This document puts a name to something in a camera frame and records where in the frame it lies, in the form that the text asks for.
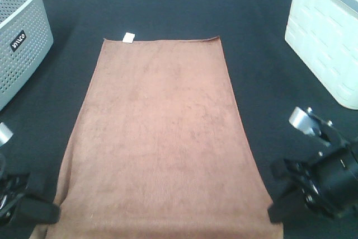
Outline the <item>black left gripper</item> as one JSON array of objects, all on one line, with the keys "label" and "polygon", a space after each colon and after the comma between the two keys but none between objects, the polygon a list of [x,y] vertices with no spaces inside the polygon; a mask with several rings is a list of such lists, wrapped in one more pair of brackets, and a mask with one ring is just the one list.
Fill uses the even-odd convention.
[{"label": "black left gripper", "polygon": [[9,174],[1,154],[1,227],[11,224],[55,224],[61,210],[54,203],[29,198],[26,188],[30,173]]}]

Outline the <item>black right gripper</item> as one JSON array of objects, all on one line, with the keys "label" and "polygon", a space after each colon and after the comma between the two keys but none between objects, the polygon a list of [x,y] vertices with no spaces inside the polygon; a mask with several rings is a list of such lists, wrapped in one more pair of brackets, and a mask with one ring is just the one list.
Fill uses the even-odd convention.
[{"label": "black right gripper", "polygon": [[357,214],[357,139],[315,162],[281,158],[270,169],[274,179],[299,187],[288,186],[269,206],[271,223],[302,219],[308,208],[328,218]]}]

